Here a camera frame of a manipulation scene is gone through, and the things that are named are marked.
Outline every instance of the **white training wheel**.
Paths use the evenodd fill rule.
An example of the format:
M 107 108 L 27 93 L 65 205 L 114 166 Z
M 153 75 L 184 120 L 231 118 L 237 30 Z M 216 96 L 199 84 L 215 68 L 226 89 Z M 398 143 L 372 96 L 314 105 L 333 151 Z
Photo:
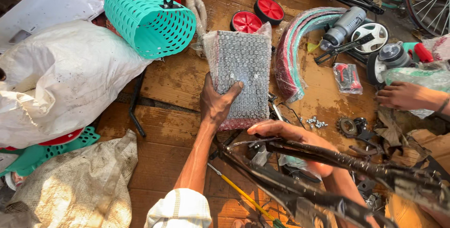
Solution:
M 387 40 L 389 39 L 389 34 L 386 27 L 382 24 L 373 22 L 358 27 L 352 34 L 352 41 L 355 41 L 369 33 L 372 33 L 375 39 L 356 47 L 355 50 L 357 52 L 361 54 L 377 52 L 387 43 Z
M 384 82 L 383 72 L 387 70 L 387 66 L 380 61 L 378 52 L 370 53 L 366 68 L 370 84 L 375 86 Z

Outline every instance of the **hand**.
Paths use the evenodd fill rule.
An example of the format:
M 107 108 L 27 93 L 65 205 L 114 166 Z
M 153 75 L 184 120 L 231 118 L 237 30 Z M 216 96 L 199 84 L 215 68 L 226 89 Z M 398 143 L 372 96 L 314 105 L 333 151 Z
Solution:
M 205 85 L 200 93 L 200 115 L 201 121 L 214 125 L 217 129 L 228 116 L 229 108 L 234 99 L 241 93 L 244 83 L 236 82 L 227 93 L 220 95 L 212 87 L 210 73 L 205 76 Z
M 394 81 L 377 94 L 381 106 L 398 110 L 438 110 L 447 93 L 428 89 L 409 82 Z
M 309 132 L 301 127 L 291 125 L 283 121 L 267 120 L 264 122 L 256 123 L 247 130 L 250 135 L 260 134 L 262 136 L 277 136 L 287 140 L 293 140 L 303 144 L 312 146 L 319 146 L 334 150 L 338 152 L 338 149 L 334 147 L 330 142 L 317 136 L 316 134 Z M 333 167 L 322 163 L 308 161 L 308 165 L 317 171 L 321 177 L 327 177 L 333 172 Z

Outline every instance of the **teal plastic basket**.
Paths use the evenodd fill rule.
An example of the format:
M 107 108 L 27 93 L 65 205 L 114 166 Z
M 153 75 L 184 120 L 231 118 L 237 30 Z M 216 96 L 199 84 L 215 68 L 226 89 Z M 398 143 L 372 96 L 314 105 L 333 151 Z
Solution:
M 19 176 L 28 176 L 36 168 L 42 165 L 43 162 L 48 161 L 54 156 L 90 146 L 97 142 L 99 138 L 100 135 L 95 133 L 95 128 L 89 126 L 85 128 L 83 133 L 77 139 L 67 144 L 53 146 L 32 145 L 25 149 L 18 150 L 2 149 L 0 152 L 18 154 L 19 157 L 1 172 L 0 176 L 3 176 L 8 172 L 17 172 Z
M 163 9 L 163 0 L 105 0 L 106 17 L 120 35 L 146 59 L 179 53 L 195 32 L 194 13 Z

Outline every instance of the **bicycle wheel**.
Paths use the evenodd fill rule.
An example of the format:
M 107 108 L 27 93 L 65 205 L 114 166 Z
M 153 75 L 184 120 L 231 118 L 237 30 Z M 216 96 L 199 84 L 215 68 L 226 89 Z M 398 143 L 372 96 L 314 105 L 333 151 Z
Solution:
M 405 0 L 405 4 L 417 27 L 437 37 L 450 32 L 449 0 Z

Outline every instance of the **dirty sack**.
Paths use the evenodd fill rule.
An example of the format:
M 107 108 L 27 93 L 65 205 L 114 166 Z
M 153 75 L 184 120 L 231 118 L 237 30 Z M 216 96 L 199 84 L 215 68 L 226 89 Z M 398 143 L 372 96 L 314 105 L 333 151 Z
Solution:
M 122 138 L 53 157 L 18 188 L 0 214 L 0 227 L 128 227 L 127 184 L 137 162 L 131 130 Z
M 0 56 L 0 147 L 22 149 L 86 127 L 151 62 L 87 21 L 28 37 Z

